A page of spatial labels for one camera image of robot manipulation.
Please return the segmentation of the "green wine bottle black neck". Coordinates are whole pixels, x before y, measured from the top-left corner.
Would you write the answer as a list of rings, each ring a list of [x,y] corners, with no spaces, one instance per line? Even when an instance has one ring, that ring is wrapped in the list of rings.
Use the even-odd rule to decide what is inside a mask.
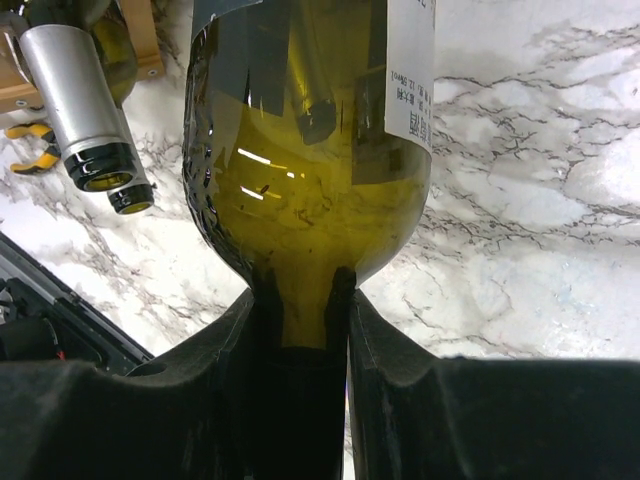
[[[75,186],[104,192],[135,176],[134,154],[89,33],[72,26],[26,30],[19,45]]]

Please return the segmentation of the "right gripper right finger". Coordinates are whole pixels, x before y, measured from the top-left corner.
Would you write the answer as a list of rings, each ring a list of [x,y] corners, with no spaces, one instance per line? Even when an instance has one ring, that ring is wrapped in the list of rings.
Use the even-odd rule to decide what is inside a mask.
[[[639,365],[439,358],[354,296],[349,412],[359,479],[635,479]]]

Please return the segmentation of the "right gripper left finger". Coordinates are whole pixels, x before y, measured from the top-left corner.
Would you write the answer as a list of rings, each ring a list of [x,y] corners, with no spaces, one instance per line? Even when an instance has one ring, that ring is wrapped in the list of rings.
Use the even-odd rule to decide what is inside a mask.
[[[222,384],[252,306],[244,291],[128,376],[77,360],[2,363],[2,478],[243,478]]]

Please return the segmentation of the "green wine bottle silver neck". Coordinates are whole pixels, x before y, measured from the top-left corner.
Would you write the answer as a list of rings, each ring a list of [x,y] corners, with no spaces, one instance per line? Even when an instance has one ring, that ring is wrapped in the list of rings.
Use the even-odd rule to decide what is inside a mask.
[[[92,29],[102,71],[117,108],[134,89],[137,77],[137,57],[126,26],[115,19],[103,17]]]

